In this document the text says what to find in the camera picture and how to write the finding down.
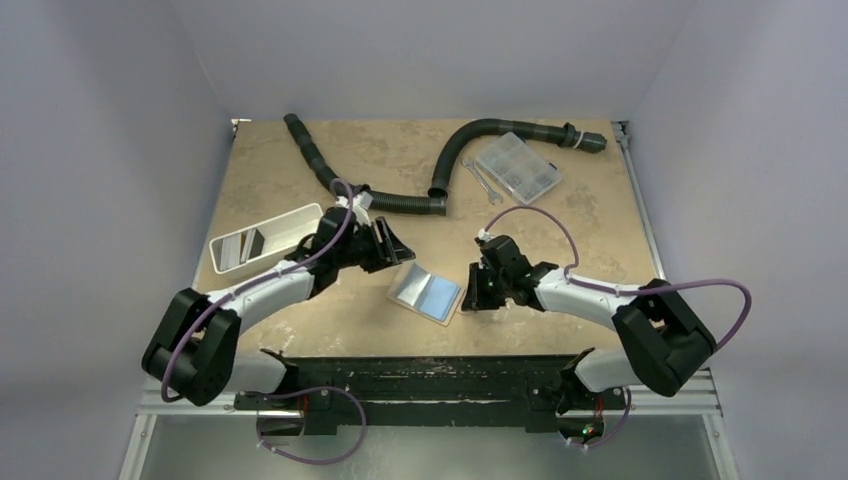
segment tabletop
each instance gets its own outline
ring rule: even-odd
[[[530,119],[561,126],[566,120]],[[656,273],[620,150],[609,121],[569,120],[579,130],[603,134],[599,154],[562,149],[543,142],[529,145],[554,164],[563,180],[536,202],[558,217],[577,242],[581,264],[574,272],[598,280],[646,283]],[[305,122],[327,164],[351,183],[375,190],[426,195],[439,152],[467,120],[353,120]],[[473,156],[496,137],[468,144]],[[448,215],[386,217],[416,261],[433,274],[461,285],[468,264],[479,259],[477,231],[514,201],[490,205],[471,172],[457,161],[449,187]],[[282,121],[242,122],[212,218],[208,240],[317,202],[333,198],[307,167]],[[493,234],[512,236],[530,263],[569,263],[571,250],[560,230],[530,211],[503,217]],[[441,326],[386,298],[397,270],[366,274],[349,268],[319,296],[281,310],[247,331],[239,350],[282,350],[287,356],[515,355],[579,353],[612,347],[617,336],[585,320],[508,305],[495,312],[456,312]],[[204,250],[195,282],[201,292],[230,285],[212,267]]]

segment white wall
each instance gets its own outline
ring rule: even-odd
[[[633,117],[670,277],[754,295],[715,362],[744,478],[848,470],[846,24],[841,0],[701,1]],[[716,330],[737,297],[688,295]]]
[[[114,478],[227,116],[167,1],[0,2],[0,478]]]
[[[174,0],[233,117],[612,117],[695,0]]]

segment flexible duct hose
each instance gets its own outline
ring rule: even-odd
[[[575,148],[589,153],[597,153],[607,147],[607,140],[599,133],[581,132],[574,125],[566,123],[563,127],[550,127],[529,122],[513,122],[496,118],[483,118],[466,123],[456,131],[436,160],[433,179],[427,195],[431,198],[447,198],[453,164],[462,149],[477,137],[483,135],[503,135],[512,132],[525,140],[541,140],[560,147]]]
[[[327,165],[318,147],[312,141],[312,135],[306,129],[306,125],[300,121],[297,115],[290,113],[283,117],[286,126],[300,147],[300,153],[309,168],[315,172],[315,177],[327,190],[334,195],[343,195],[338,190],[333,192],[330,184],[333,179],[338,178],[336,172]],[[483,135],[503,135],[513,132],[521,138],[530,140],[541,140],[553,143],[563,148],[574,148],[589,153],[597,153],[607,146],[607,140],[603,135],[591,132],[581,132],[574,125],[566,123],[563,127],[550,127],[537,125],[529,122],[513,122],[509,120],[498,120],[495,118],[484,118],[474,120],[465,124],[448,139],[442,148],[442,153],[436,161],[433,171],[433,179],[426,197],[411,195],[396,195],[393,193],[378,192],[370,190],[371,208],[392,213],[407,213],[413,215],[447,215],[448,184],[453,173],[453,165],[462,152],[462,149],[471,140]]]

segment open-end wrench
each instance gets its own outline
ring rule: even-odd
[[[483,188],[486,189],[486,193],[489,194],[489,203],[491,203],[492,205],[496,203],[503,203],[503,196],[500,193],[496,192],[491,186],[489,186],[489,183],[486,182],[486,179],[483,178],[483,175],[480,175],[480,172],[477,171],[477,167],[474,165],[474,160],[471,160],[468,157],[462,157],[462,160],[460,160],[460,162],[462,163],[463,167],[471,170],[471,174],[474,175],[474,178],[476,178],[477,181],[480,182],[480,185],[483,185]]]

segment transparent storage case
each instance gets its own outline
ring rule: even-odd
[[[562,173],[512,132],[483,148],[477,162],[523,205],[533,203],[562,181]]]

